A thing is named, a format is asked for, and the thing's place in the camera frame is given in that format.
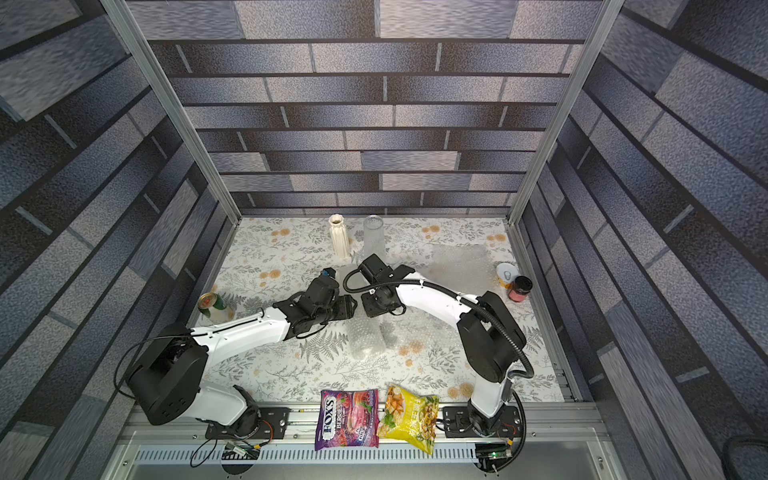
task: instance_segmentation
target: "metal rail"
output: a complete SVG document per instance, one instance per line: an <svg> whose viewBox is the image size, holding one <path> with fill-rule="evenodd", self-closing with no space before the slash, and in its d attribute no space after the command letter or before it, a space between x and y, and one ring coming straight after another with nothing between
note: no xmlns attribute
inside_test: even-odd
<svg viewBox="0 0 768 480"><path fill-rule="evenodd" d="M555 141L560 135L560 130L563 129L565 120L568 118L568 114L571 113L574 103L576 103L576 97L581 92L581 88L584 87L584 82L592 70L594 61L598 58L598 53L603 48L605 38L608 37L608 32L614 26L616 17L619 15L623 4L624 0L603 1L603 5L598 13L598 19L587 41L584 43L584 49L581 51L581 57L576 64L576 68L574 68L573 73L568 78L568 84L565 87L563 97L555 108L554 115L547 126L547 130L544 132L544 137L538 145L531 166L525 173L523 183L515 195L515 202L509 209L508 223L510 225L517 224L520 221L523 210L528 205L536 182L538 182L538 177L544 169L544 164L547 163L547 160L549 160L554 151Z"/></svg>
<svg viewBox="0 0 768 480"><path fill-rule="evenodd" d="M528 294L528 299L531 301L531 308L533 308L533 314L536 317L539 329L541 330L541 337L544 339L544 345L547 347L547 353L549 353L552 366L556 369L563 370L565 378L568 381L568 388L571 389L573 400L576 402L583 400L584 392L579 389L578 384L576 383L571 364L568 363L565 351L560 343L560 338L554 328L554 322L552 322L552 317L547 309L547 304L544 302L544 296L541 295L541 287L538 284L538 279L534 275L533 265L528 256L528 251L525 249L525 243L520 234L520 228L517 225L508 225L507 236L510 245L512 245L512 253L515 255L515 260L518 262L520 272L530 278L531 282L533 282L533 289L531 290L531 293Z"/></svg>
<svg viewBox="0 0 768 480"><path fill-rule="evenodd" d="M101 4L107 11L109 19L112 20L114 27L118 30L118 34L122 37L136 63L138 63L139 68L141 68L142 73L147 78L160 104L163 105L170 121L173 122L176 130L178 130L181 139L192 154L192 158L194 158L197 166L200 167L200 171L203 172L203 176L210 185L211 193L221 202L224 211L227 212L227 216L232 223L237 224L242 217L240 210L237 208L230 192L224 186L224 182L221 180L214 162L210 159L203 141L200 139L197 131L195 131L192 121L187 116L187 112L184 111L184 107L181 106L179 97L176 96L176 92L170 86L168 77L165 76L160 62L154 56L144 34L141 33L141 29L128 9L125 0L101 0Z"/></svg>
<svg viewBox="0 0 768 480"><path fill-rule="evenodd" d="M315 442L315 430L319 415L317 403L260 403L262 407L289 407L286 435L280 444L306 444ZM465 406L465 403L441 403L444 406ZM527 442L590 442L609 439L605 424L594 403L589 402L526 402L523 404L528 420ZM207 425L194 419L177 419L165 425L154 426L139 407L128 416L119 445L199 445L205 438ZM447 439L438 432L436 442L467 443L487 442L483 438ZM380 439L381 444L399 443L398 440Z"/></svg>

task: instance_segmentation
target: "small jar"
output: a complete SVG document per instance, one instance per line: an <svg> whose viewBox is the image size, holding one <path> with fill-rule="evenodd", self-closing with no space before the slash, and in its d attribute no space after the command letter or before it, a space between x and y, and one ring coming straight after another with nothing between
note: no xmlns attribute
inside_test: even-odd
<svg viewBox="0 0 768 480"><path fill-rule="evenodd" d="M516 276L512 281L512 286L509 287L508 295L509 299L513 302L520 303L528 296L533 288L533 282L526 276Z"/></svg>

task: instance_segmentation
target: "candy bag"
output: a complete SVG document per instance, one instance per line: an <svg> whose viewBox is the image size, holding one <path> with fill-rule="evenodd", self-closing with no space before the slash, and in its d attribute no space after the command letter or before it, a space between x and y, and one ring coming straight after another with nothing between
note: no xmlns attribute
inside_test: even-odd
<svg viewBox="0 0 768 480"><path fill-rule="evenodd" d="M439 398L415 396L406 389L390 386L379 437L405 440L427 455L435 451L435 421Z"/></svg>
<svg viewBox="0 0 768 480"><path fill-rule="evenodd" d="M379 390L320 393L315 450L326 447L378 447Z"/></svg>

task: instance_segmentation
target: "metal vent grille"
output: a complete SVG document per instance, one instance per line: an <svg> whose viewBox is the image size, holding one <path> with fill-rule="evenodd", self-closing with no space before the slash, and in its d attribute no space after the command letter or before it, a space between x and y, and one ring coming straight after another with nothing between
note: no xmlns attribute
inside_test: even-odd
<svg viewBox="0 0 768 480"><path fill-rule="evenodd" d="M142 445L136 456L136 465L184 465L188 464L197 445ZM201 461L211 448L203 447L194 456L194 462ZM475 460L475 445L472 443L450 443L435 445L434 455L427 455L408 444L385 444L377 449L337 448L315 451L314 445L288 444L268 445L262 448L258 460L246 460L240 456L221 459L223 446L219 445L207 460L211 463L243 464L361 464L361 463L466 463Z"/></svg>

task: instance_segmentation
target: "white vase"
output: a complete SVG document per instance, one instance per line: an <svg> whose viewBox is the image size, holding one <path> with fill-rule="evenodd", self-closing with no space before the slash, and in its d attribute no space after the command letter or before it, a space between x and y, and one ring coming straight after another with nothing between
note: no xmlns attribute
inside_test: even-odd
<svg viewBox="0 0 768 480"><path fill-rule="evenodd" d="M349 240L346 236L346 226L344 225L344 217L339 214L331 215L328 219L331 232L331 244L333 245L333 252L339 258L349 257Z"/></svg>

